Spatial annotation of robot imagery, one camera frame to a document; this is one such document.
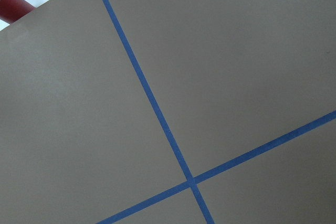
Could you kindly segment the brown paper table cover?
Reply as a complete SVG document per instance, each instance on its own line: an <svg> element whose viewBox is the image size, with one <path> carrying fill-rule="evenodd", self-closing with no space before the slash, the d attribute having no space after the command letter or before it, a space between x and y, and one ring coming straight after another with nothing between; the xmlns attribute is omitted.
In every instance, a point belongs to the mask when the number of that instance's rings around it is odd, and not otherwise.
<svg viewBox="0 0 336 224"><path fill-rule="evenodd" d="M198 176L335 111L335 0L109 0ZM186 178L102 0L1 31L1 223L100 223ZM214 223L335 223L335 120L197 185ZM115 223L207 223L190 189Z"/></svg>

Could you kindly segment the blue tape grid lines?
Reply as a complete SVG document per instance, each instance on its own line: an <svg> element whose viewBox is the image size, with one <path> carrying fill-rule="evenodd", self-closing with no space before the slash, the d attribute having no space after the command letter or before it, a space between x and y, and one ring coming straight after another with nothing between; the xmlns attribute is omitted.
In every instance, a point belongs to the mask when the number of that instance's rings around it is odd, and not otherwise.
<svg viewBox="0 0 336 224"><path fill-rule="evenodd" d="M255 158L256 156L259 156L275 147L278 147L282 144L285 144L291 140L293 140L294 138L297 138L298 136L301 136L301 135L304 135L306 134L307 132L309 131L312 131L326 123L329 123L333 120L335 120L335 111L332 111L314 121L311 121L289 133L286 133L268 143L265 143L247 153L244 153L242 155L239 155L223 164L220 164L204 173L201 173L200 175L198 176L193 176L192 175L192 172L181 152L181 149L179 148L174 136L173 136L173 133L171 132L171 129L164 117L164 114L162 113L161 111L161 108L150 88L150 85L148 84L148 81L137 61L137 58L128 42L128 39L118 21L118 18L113 10L113 7L112 5L110 4L110 1L109 0L102 0L109 16L110 16L110 19L114 25L114 28L123 44L123 47L132 63L132 66L133 66L133 69L136 73L136 75L138 76L139 78L139 81L142 85L142 88L150 102L150 105L161 125L161 128L169 142L169 145L179 163L179 166L186 178L186 181L183 182L183 183L180 183L166 191L163 191L151 198L148 198L130 208L127 208L111 217L108 217L104 220L101 220L100 223L115 223L115 222L118 222L128 216L131 216L133 214L135 214L136 212L139 212L151 205L155 205L157 204L158 202L162 201L162 200L165 200L173 195L176 195L184 190L187 190L187 189L190 189L194 195L194 198L195 200L197 201L197 204L202 212L202 215L205 219L205 221L207 223L214 223L214 219L209 211L209 208L199 190L199 188L197 187L197 185L201 182L204 182L218 174L221 174L235 166L238 166L250 159L253 159Z"/></svg>

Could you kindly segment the red cylinder roll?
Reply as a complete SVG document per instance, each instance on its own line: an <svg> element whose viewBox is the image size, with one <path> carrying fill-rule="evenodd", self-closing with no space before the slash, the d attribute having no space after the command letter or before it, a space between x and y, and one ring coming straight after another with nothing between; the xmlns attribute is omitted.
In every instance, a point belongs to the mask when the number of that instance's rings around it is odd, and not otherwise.
<svg viewBox="0 0 336 224"><path fill-rule="evenodd" d="M1 0L1 20L12 24L34 9L35 7L25 0Z"/></svg>

